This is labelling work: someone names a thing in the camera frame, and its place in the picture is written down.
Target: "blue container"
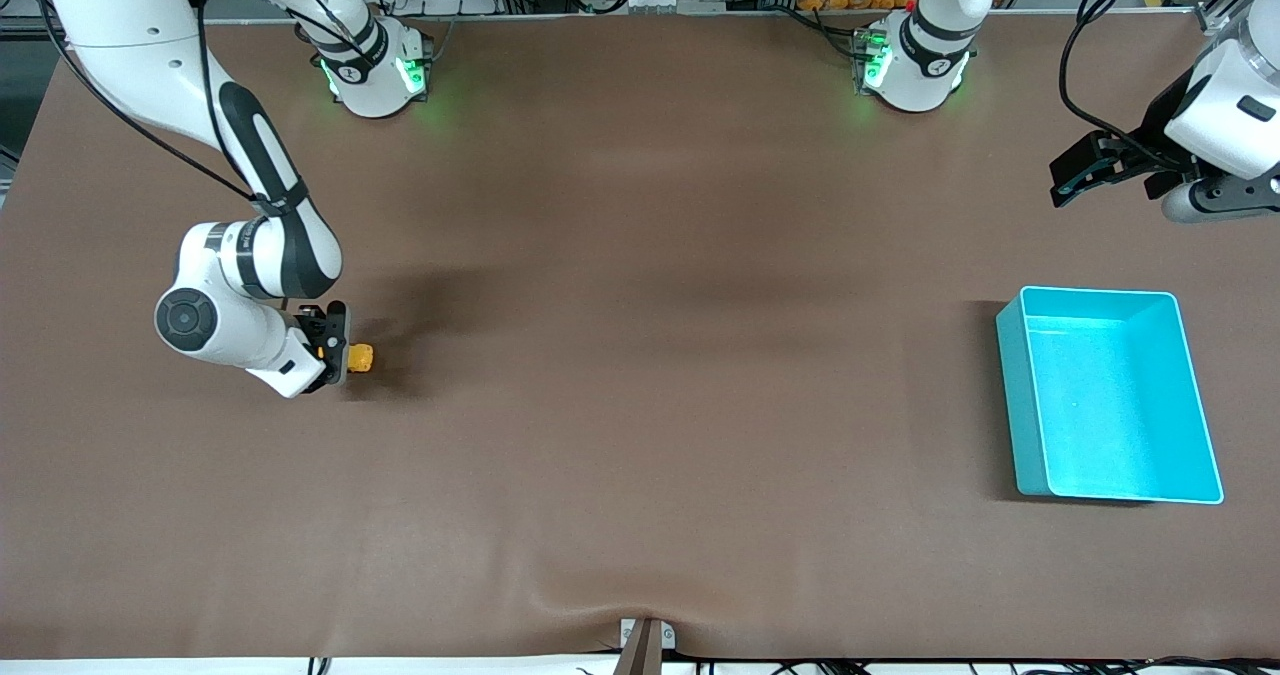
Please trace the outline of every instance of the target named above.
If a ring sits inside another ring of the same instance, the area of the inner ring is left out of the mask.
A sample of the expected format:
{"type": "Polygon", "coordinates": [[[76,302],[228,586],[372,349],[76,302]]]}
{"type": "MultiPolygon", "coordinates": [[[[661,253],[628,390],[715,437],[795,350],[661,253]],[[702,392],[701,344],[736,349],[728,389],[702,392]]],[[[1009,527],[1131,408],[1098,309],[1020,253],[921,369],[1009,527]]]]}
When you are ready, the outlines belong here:
{"type": "Polygon", "coordinates": [[[1222,502],[1174,296],[1032,286],[996,329],[1020,492],[1222,502]]]}

